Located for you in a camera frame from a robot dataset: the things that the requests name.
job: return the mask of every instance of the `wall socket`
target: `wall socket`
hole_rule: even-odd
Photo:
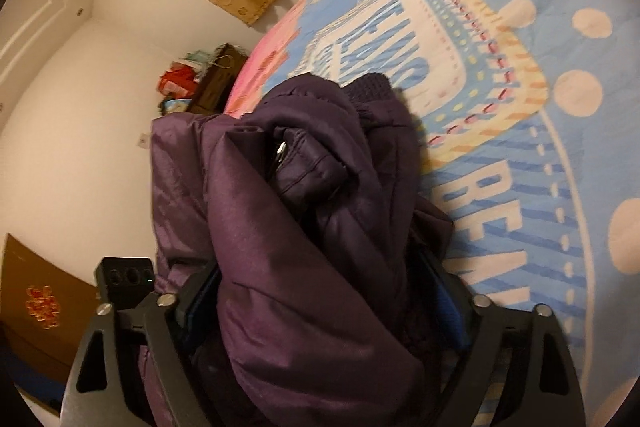
[[[140,149],[149,149],[151,147],[151,134],[148,132],[144,132],[138,138],[138,147]]]

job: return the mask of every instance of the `red bag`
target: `red bag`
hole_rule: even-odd
[[[165,96],[172,94],[175,98],[191,98],[198,87],[193,80],[195,77],[195,71],[186,64],[174,62],[171,69],[160,78],[158,91]]]

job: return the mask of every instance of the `metal screw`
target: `metal screw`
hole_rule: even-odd
[[[178,298],[172,293],[165,293],[158,297],[158,306],[162,308],[168,308],[173,306],[178,301]]]
[[[474,304],[478,306],[478,308],[488,308],[491,306],[492,301],[486,295],[474,295]]]
[[[113,304],[107,303],[98,306],[98,309],[95,312],[102,317],[104,315],[109,315],[111,310],[113,310]]]
[[[541,317],[550,317],[554,314],[554,311],[546,304],[538,304],[536,306],[536,313]]]

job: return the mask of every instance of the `camera lens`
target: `camera lens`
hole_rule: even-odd
[[[136,270],[135,268],[127,268],[126,274],[129,284],[140,284],[140,272],[138,272],[138,270]]]
[[[120,275],[118,270],[111,270],[109,272],[109,282],[114,286],[117,286],[122,282],[122,275]]]
[[[148,268],[145,268],[144,270],[142,270],[142,280],[143,282],[147,283],[147,284],[151,284],[154,281],[154,273],[149,270]]]

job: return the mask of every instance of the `red decorative knot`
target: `red decorative knot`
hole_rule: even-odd
[[[26,302],[27,311],[34,317],[44,329],[49,330],[60,325],[60,303],[51,293],[51,286],[44,286],[42,290],[29,286],[27,295],[30,300]]]

